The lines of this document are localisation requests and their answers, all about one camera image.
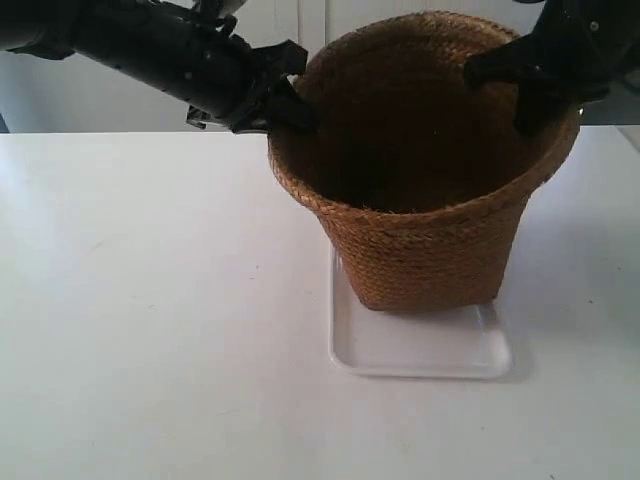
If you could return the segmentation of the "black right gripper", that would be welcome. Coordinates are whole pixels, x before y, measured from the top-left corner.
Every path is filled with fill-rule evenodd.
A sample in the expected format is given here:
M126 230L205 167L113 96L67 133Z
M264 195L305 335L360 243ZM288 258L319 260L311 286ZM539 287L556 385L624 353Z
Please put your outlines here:
M545 76L540 76L537 61ZM574 103L605 98L617 83L639 93L639 3L635 0L546 1L530 35L471 55L467 87L518 87L513 126L533 136Z

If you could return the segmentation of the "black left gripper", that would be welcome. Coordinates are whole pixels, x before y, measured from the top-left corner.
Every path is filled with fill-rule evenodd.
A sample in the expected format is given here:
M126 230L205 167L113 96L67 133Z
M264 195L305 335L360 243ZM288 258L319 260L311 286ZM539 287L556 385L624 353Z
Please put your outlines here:
M236 23L150 22L149 85L236 131L262 130L262 110L269 127L316 131L313 107L287 79L305 72L308 52L292 40L253 49L234 33Z

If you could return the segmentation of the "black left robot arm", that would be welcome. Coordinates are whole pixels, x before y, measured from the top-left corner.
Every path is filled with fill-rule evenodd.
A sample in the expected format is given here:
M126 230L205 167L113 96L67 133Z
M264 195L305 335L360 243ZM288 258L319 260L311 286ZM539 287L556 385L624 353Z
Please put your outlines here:
M187 124L235 134L317 129L289 78L308 53L286 40L251 47L235 34L240 1L4 1L1 48L60 61L80 54L185 102Z

